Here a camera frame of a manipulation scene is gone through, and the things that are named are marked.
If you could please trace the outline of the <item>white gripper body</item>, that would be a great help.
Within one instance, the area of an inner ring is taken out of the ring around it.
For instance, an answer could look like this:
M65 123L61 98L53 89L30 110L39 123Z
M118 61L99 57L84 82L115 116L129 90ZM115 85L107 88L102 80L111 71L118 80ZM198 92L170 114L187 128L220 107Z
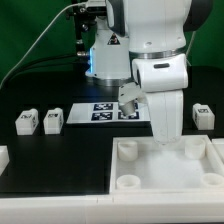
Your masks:
M132 73L146 99L155 141L178 141L183 126L183 89L188 86L185 55L134 59Z

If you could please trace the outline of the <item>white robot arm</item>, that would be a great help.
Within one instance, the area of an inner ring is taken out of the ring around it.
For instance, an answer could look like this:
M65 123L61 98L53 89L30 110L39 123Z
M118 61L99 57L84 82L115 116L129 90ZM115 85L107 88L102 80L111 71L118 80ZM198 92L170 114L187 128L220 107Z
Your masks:
M212 6L213 0L106 0L109 28L129 39L131 74L160 144L181 137L188 86L184 34L201 27Z

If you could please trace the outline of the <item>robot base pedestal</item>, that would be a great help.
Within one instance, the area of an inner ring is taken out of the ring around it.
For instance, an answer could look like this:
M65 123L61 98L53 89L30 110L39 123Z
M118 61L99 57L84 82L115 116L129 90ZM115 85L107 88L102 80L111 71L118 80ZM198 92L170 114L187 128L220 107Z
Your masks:
M105 17L97 17L95 42L89 50L87 80L102 86L121 86L131 80L129 40L117 36Z

